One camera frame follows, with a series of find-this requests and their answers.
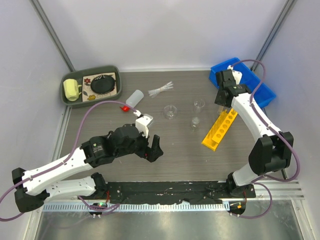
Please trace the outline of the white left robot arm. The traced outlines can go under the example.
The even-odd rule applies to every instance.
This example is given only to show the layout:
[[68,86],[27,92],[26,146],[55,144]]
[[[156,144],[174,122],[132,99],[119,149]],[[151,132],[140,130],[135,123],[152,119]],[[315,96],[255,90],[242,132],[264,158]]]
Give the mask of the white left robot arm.
[[108,135],[90,138],[73,153],[47,165],[33,170],[16,168],[12,171],[12,181],[17,185],[14,193],[16,206],[21,213],[27,213],[59,198],[81,196],[100,200],[108,191],[100,173],[78,180],[67,178],[131,154],[153,163],[164,154],[160,137],[154,135],[149,145],[148,136],[134,124],[125,124]]

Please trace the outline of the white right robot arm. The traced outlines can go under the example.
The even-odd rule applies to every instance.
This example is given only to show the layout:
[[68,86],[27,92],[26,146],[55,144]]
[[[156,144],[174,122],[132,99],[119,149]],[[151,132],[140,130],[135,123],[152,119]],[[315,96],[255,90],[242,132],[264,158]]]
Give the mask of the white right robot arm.
[[226,193],[233,198],[256,179],[290,166],[294,137],[283,132],[264,114],[245,84],[238,84],[231,69],[215,74],[218,92],[215,104],[233,108],[250,130],[255,144],[248,156],[248,163],[230,173],[226,179]]

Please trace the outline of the yellow test tube rack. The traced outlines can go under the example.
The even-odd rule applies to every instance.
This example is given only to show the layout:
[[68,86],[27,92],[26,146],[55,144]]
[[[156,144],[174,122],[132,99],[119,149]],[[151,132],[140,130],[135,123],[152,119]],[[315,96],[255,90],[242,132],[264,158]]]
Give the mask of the yellow test tube rack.
[[237,115],[238,113],[233,108],[229,111],[223,110],[201,144],[215,152]]

